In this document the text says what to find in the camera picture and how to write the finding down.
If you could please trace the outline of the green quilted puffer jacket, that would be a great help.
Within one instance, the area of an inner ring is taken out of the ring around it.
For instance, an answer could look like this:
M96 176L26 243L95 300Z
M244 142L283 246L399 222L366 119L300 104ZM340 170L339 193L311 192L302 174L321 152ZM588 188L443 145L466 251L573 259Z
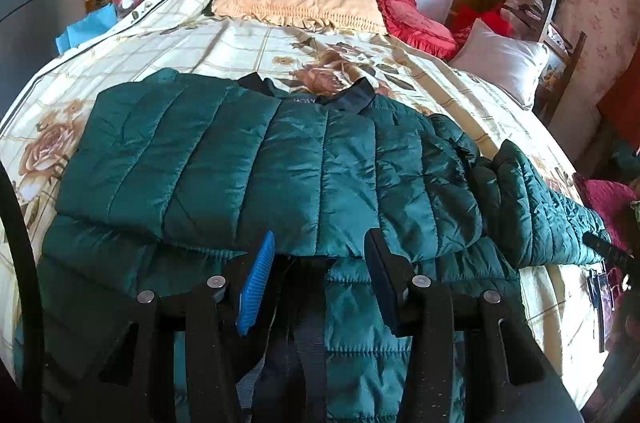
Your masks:
M54 189L38 278L44 348L74 385L134 295L184 293L271 232L266 317L244 356L256 422L393 422L411 339L384 325L364 261L380 229L451 291L520 308L522 269L591 265L602 219L520 148L486 158L449 117L360 80L332 98L172 68L38 120L18 192Z

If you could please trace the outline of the magenta blanket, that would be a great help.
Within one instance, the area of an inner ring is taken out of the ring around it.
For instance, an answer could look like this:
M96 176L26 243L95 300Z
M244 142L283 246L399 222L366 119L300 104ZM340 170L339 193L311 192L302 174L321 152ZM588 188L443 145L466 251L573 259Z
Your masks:
M626 184L573 176L582 203L593 209L604 221L612 243L627 253L639 250L639 224L632 204L639 195Z

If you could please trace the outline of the cream floral checked bedspread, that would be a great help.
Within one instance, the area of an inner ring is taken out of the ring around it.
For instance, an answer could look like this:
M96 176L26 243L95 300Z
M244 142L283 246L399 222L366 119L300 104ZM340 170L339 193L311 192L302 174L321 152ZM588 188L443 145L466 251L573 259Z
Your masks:
M424 115L449 117L486 158L505 141L516 144L548 186L582 205L573 166L533 111L504 91L449 63L378 34L312 32L292 26L218 18L213 0L157 0L90 44L52 60L25 86L1 124L1 162L12 198L39 263L53 218L54 189L22 198L20 165L37 137L38 120L73 100L92 101L104 89L139 82L163 68L240 80L250 74L287 94L332 98L360 80L375 94ZM587 294L591 265L545 265L520 272L524 317L538 345L578 405L597 386L604 358Z

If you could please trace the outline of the white pillow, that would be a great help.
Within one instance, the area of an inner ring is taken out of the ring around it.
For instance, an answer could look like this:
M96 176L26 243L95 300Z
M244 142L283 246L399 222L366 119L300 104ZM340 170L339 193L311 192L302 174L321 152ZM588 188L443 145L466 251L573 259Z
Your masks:
M497 86L521 109L532 111L539 77L548 60L544 44L499 35L476 19L449 65Z

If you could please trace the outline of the red ruffled pillow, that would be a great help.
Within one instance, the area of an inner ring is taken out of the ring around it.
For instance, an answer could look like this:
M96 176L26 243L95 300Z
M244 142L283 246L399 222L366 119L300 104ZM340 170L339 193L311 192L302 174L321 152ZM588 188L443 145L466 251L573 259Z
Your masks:
M416 0L376 0L386 31L410 47L448 61L460 47L448 28L424 16Z

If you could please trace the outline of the blue bag beside bed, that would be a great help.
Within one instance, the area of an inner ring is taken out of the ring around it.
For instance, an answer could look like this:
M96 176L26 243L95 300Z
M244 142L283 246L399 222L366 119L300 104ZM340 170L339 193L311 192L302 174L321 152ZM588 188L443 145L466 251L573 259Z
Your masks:
M88 40L108 32L117 23L117 14L113 4L89 12L83 19L65 27L64 32L55 39L59 54L78 47Z

